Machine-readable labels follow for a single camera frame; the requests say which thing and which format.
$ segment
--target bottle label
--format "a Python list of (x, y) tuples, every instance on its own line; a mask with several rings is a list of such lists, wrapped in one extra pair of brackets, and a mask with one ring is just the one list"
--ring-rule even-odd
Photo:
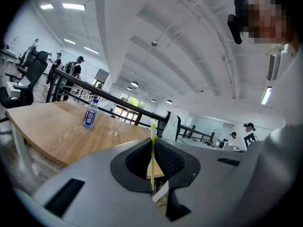
[(91, 126), (94, 122), (94, 119), (95, 119), (95, 114), (91, 112), (87, 112), (84, 119), (85, 124), (87, 126)]

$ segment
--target handrail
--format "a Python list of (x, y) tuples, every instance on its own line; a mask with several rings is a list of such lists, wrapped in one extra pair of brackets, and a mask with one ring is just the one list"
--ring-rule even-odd
[[(58, 80), (57, 85), (56, 85), (56, 87), (55, 87), (55, 92), (54, 92), (54, 94), (52, 94), (53, 88), (54, 88), (54, 86), (55, 86), (56, 79), (57, 79), (58, 77), (59, 77), (59, 80)], [(65, 72), (63, 72), (63, 71), (57, 69), (57, 68), (55, 69), (55, 76), (54, 76), (54, 79), (53, 79), (53, 81), (52, 81), (52, 83), (51, 83), (51, 86), (50, 86), (50, 88), (49, 88), (49, 90), (48, 90), (48, 94), (47, 94), (47, 98), (46, 98), (46, 103), (50, 102), (51, 96), (55, 97), (55, 98), (53, 98), (53, 102), (54, 102), (55, 100), (58, 100), (58, 99), (56, 98), (56, 96), (57, 96), (58, 90), (60, 90), (60, 91), (63, 91), (64, 93), (66, 93), (66, 94), (68, 94), (68, 95), (70, 95), (70, 96), (72, 96), (72, 97), (78, 99), (79, 101), (82, 101), (83, 103), (89, 104), (88, 102), (84, 101), (83, 99), (81, 99), (81, 98), (79, 98), (79, 97), (76, 97), (75, 95), (73, 95), (73, 94), (67, 92), (66, 90), (64, 90), (63, 88), (61, 88), (60, 85), (61, 85), (62, 78), (67, 79), (68, 81), (74, 83), (75, 85), (80, 86), (80, 87), (82, 87), (83, 89), (88, 90), (88, 91), (90, 91), (91, 93), (93, 93), (93, 94), (95, 94), (95, 95), (97, 95), (97, 96), (101, 96), (101, 97), (103, 97), (104, 99), (107, 99), (107, 100), (109, 100), (109, 101), (111, 101), (111, 102), (113, 102), (113, 103), (115, 103), (115, 104), (121, 105), (121, 106), (123, 106), (123, 107), (129, 108), (129, 109), (131, 109), (131, 110), (134, 110), (134, 111), (138, 112), (139, 114), (138, 114), (137, 119), (136, 119), (135, 121), (134, 121), (134, 120), (127, 119), (127, 120), (129, 120), (129, 121), (135, 122), (135, 123), (134, 123), (135, 125), (142, 124), (142, 125), (144, 125), (144, 126), (150, 127), (150, 125), (147, 125), (147, 124), (145, 124), (145, 123), (140, 123), (140, 119), (141, 119), (141, 116), (142, 116), (142, 115), (146, 115), (146, 116), (151, 117), (151, 118), (156, 119), (156, 120), (164, 120), (164, 117), (162, 117), (162, 116), (160, 116), (160, 115), (157, 115), (157, 114), (155, 114), (155, 113), (148, 112), (148, 111), (146, 111), (146, 110), (144, 110), (144, 109), (141, 109), (141, 108), (139, 108), (139, 107), (137, 107), (137, 106), (134, 106), (134, 105), (132, 105), (132, 104), (130, 104), (130, 103), (128, 103), (128, 102), (125, 102), (125, 101), (123, 101), (123, 100), (121, 100), (121, 99), (119, 99), (119, 98), (117, 98), (117, 97), (115, 97), (115, 96), (112, 96), (112, 95), (109, 94), (108, 92), (105, 92), (105, 91), (103, 91), (102, 89), (100, 89), (100, 88), (98, 88), (98, 87), (95, 87), (95, 86), (93, 86), (93, 85), (91, 85), (91, 84), (89, 84), (89, 83), (87, 83), (87, 82), (84, 82), (84, 81), (82, 81), (82, 80), (79, 80), (79, 79), (77, 79), (77, 78), (75, 78), (75, 77), (73, 77), (73, 76), (71, 76), (71, 75), (69, 75), (69, 74), (67, 74), (67, 73), (65, 73)], [(118, 115), (118, 114), (115, 114), (115, 113), (113, 113), (113, 112), (110, 112), (110, 111), (108, 111), (108, 110), (106, 110), (106, 109), (103, 109), (103, 108), (100, 108), (100, 107), (98, 107), (98, 108), (99, 108), (100, 110), (106, 112), (106, 113), (109, 113), (109, 114), (112, 114), (112, 115), (115, 115), (115, 116), (124, 118), (123, 116), (120, 116), (120, 115)], [(212, 135), (207, 135), (207, 134), (204, 134), (204, 133), (202, 133), (202, 132), (199, 132), (199, 131), (196, 131), (196, 130), (194, 130), (194, 129), (191, 129), (191, 128), (188, 128), (188, 127), (186, 127), (186, 126), (183, 126), (183, 125), (180, 125), (180, 128), (185, 130), (184, 135), (186, 134), (187, 131), (189, 131), (189, 132), (191, 132), (191, 133), (196, 133), (196, 134), (201, 135), (201, 136), (202, 136), (201, 140), (203, 139), (203, 137), (210, 137), (210, 139), (212, 139), (213, 136), (214, 136), (214, 134), (212, 134)]]

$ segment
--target white ceiling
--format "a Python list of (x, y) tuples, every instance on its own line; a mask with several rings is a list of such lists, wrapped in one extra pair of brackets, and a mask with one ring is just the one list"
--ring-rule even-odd
[[(232, 40), (227, 16), (234, 0), (35, 0), (51, 29), (100, 52), (121, 88), (139, 83), (139, 94), (157, 103), (188, 95), (260, 105), (269, 66), (269, 46), (247, 36)], [(62, 3), (85, 4), (86, 11)], [(158, 41), (152, 47), (152, 41)]]

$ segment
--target black metal railing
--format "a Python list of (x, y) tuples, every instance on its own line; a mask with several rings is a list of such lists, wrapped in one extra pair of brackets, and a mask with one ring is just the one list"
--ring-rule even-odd
[[(113, 102), (117, 105), (121, 105), (123, 107), (129, 108), (129, 109), (137, 112), (138, 116), (137, 116), (136, 120), (133, 120), (133, 119), (129, 119), (127, 117), (121, 116), (119, 114), (116, 114), (114, 112), (111, 112), (109, 110), (106, 110), (104, 108), (98, 107), (99, 110), (101, 110), (105, 113), (108, 113), (108, 114), (111, 114), (113, 116), (128, 120), (130, 122), (134, 122), (134, 125), (140, 124), (140, 125), (143, 125), (143, 126), (146, 126), (146, 127), (150, 127), (150, 125), (140, 122), (142, 115), (146, 115), (146, 116), (148, 116), (150, 118), (153, 118), (155, 120), (158, 120), (158, 121), (159, 120), (161, 120), (161, 121), (164, 120), (164, 118), (160, 115), (148, 112), (148, 111), (146, 111), (144, 109), (141, 109), (137, 106), (129, 104), (128, 102), (125, 102), (125, 101), (123, 101), (123, 100), (121, 100), (121, 99), (119, 99), (115, 96), (112, 96), (108, 92), (103, 91), (102, 89), (100, 89), (98, 87), (95, 87), (95, 86), (93, 86), (93, 85), (91, 85), (87, 82), (81, 81), (81, 80), (79, 80), (79, 79), (77, 79), (77, 78), (59, 70), (59, 69), (55, 69), (54, 79), (53, 79), (53, 82), (51, 83), (50, 88), (48, 90), (48, 94), (47, 94), (47, 97), (46, 97), (46, 103), (49, 103), (50, 101), (52, 101), (52, 102), (61, 101), (58, 98), (58, 96), (61, 96), (61, 97), (62, 96), (71, 96), (71, 97), (75, 98), (76, 101), (78, 101), (78, 102), (81, 101), (85, 104), (88, 104), (88, 105), (90, 104), (90, 102), (88, 102), (87, 100), (78, 97), (78, 94), (73, 94), (71, 92), (68, 92), (66, 90), (66, 88), (64, 88), (65, 85), (61, 83), (63, 79), (66, 79), (66, 80), (70, 81), (71, 83), (73, 83), (74, 85), (77, 85), (77, 86), (91, 92), (93, 94), (93, 96), (99, 96), (99, 97), (101, 97), (103, 99), (106, 99), (108, 101), (111, 101), (111, 102)], [(214, 137), (214, 133), (212, 135), (207, 135), (207, 134), (204, 134), (202, 132), (196, 131), (194, 127), (191, 129), (191, 128), (185, 127), (183, 125), (180, 125), (180, 128), (184, 130), (184, 132), (182, 134), (181, 133), (179, 134), (179, 135), (182, 135), (183, 138), (200, 139), (200, 142), (201, 142), (205, 138), (209, 138), (210, 140), (212, 140), (213, 137)], [(193, 137), (192, 136), (193, 133), (201, 135), (201, 136), (200, 137)]]

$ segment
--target air conditioner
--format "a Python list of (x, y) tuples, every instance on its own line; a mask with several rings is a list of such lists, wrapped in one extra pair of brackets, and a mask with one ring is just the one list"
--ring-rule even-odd
[(275, 81), (279, 71), (282, 48), (278, 47), (270, 51), (269, 69), (267, 80)]

